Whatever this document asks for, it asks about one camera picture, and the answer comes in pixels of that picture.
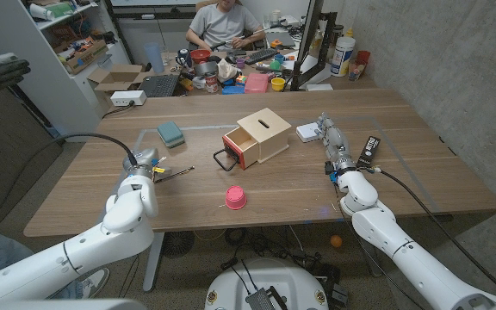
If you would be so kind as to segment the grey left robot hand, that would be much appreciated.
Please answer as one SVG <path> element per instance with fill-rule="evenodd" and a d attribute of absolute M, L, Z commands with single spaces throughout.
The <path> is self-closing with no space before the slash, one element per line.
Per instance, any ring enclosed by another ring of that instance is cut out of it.
<path fill-rule="evenodd" d="M 172 173 L 171 167 L 162 167 L 159 165 L 160 157 L 156 148 L 133 152 L 133 156 L 137 161 L 136 165 L 131 163 L 129 157 L 125 157 L 122 162 L 126 177 L 141 175 L 156 181 L 168 177 Z"/>

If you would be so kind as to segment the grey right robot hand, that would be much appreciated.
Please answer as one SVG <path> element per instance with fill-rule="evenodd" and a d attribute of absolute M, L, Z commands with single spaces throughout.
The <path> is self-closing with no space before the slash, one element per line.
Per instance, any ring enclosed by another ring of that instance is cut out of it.
<path fill-rule="evenodd" d="M 325 147 L 325 155 L 331 162 L 326 164 L 325 173 L 330 174 L 338 171 L 340 174 L 346 171 L 354 171 L 356 164 L 350 155 L 349 142 L 342 131 L 335 126 L 332 119 L 323 112 L 317 120 L 319 138 Z"/>

